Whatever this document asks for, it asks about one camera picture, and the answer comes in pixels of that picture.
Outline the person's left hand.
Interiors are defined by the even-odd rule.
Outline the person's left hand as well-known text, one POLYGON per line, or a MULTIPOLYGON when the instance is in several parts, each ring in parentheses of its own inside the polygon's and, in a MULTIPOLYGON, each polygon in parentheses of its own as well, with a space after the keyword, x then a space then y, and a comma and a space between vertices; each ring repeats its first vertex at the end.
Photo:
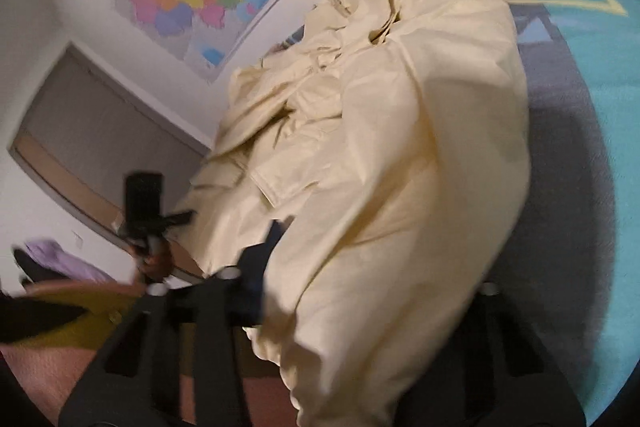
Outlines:
POLYGON ((174 256, 168 240, 163 237, 152 237, 148 248, 140 242, 129 243, 128 251, 136 262, 134 283, 162 283, 174 271, 174 256))

